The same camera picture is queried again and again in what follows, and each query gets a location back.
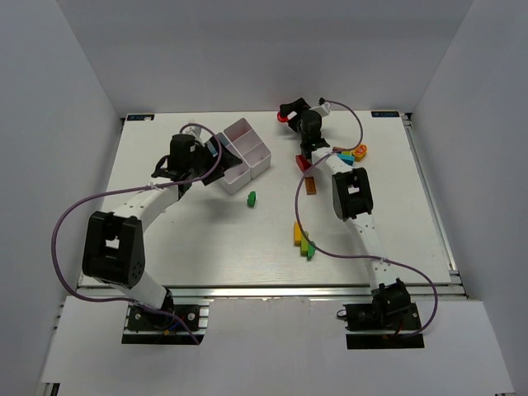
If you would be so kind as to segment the red round lego piece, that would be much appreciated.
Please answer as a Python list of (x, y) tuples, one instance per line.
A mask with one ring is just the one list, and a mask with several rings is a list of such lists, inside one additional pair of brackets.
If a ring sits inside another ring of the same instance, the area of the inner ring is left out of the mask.
[(289, 121), (288, 117), (287, 116), (282, 116), (280, 114), (280, 112), (277, 113), (277, 120), (280, 122), (280, 123), (287, 123)]

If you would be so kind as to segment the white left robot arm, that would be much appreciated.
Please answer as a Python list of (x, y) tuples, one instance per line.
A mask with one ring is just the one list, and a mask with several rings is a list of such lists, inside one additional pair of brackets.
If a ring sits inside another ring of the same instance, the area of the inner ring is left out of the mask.
[(115, 210), (94, 212), (87, 224), (82, 273), (149, 309), (172, 314), (170, 291), (145, 270), (144, 232), (195, 179), (207, 186), (242, 163), (217, 137), (202, 142), (193, 134), (173, 135), (169, 154), (160, 158), (151, 175), (173, 184), (152, 186)]

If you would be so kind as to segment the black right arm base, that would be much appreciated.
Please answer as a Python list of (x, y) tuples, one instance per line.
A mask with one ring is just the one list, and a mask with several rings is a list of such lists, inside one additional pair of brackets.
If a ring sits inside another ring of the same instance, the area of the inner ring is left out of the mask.
[(383, 322), (378, 318), (372, 304), (345, 304), (336, 313), (345, 323), (346, 348), (348, 350), (398, 350), (423, 349), (423, 335), (409, 334), (422, 326), (417, 306), (411, 303), (406, 313)]

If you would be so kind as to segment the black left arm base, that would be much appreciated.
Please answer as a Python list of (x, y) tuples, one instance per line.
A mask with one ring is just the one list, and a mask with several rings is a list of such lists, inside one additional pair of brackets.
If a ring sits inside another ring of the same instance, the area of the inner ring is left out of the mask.
[(208, 304), (174, 304), (179, 320), (149, 313), (139, 306), (127, 309), (121, 343), (125, 345), (197, 346), (205, 336)]

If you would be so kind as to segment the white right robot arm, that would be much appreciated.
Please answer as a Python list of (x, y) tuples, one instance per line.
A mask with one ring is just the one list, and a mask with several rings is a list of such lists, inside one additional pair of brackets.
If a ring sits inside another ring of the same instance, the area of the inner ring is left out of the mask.
[(375, 229), (367, 171), (343, 161), (339, 155), (345, 150), (334, 148), (323, 137), (323, 117), (330, 114), (335, 104), (321, 98), (317, 106), (311, 106), (300, 98), (281, 104), (277, 120), (300, 136), (301, 158), (309, 163), (303, 175), (319, 169), (329, 177), (335, 215), (350, 231), (358, 233), (366, 250), (364, 255), (349, 258), (365, 262), (373, 305), (385, 311), (402, 311), (411, 304), (410, 294), (394, 271), (398, 263), (386, 257)]

